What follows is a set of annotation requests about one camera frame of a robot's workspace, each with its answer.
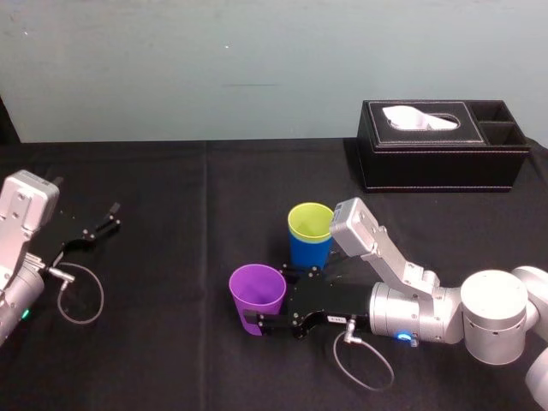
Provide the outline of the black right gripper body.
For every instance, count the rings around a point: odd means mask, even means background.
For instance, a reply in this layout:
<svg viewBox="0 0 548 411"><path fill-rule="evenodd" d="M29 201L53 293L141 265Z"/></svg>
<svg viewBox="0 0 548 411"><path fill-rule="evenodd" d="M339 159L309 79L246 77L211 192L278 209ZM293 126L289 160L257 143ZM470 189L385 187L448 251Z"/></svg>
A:
<svg viewBox="0 0 548 411"><path fill-rule="evenodd" d="M358 331L372 332L372 285L336 283L307 274L288 286L286 308L292 335L305 337L319 325L340 325L353 319Z"/></svg>

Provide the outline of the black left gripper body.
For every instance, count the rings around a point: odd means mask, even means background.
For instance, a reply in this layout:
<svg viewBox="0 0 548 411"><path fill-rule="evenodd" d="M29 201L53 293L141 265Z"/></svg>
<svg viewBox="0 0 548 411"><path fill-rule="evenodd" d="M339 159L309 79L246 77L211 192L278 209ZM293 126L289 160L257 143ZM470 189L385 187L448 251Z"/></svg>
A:
<svg viewBox="0 0 548 411"><path fill-rule="evenodd" d="M52 265L63 248L71 241L91 232L91 218L75 209L61 207L37 235L37 256L46 265Z"/></svg>

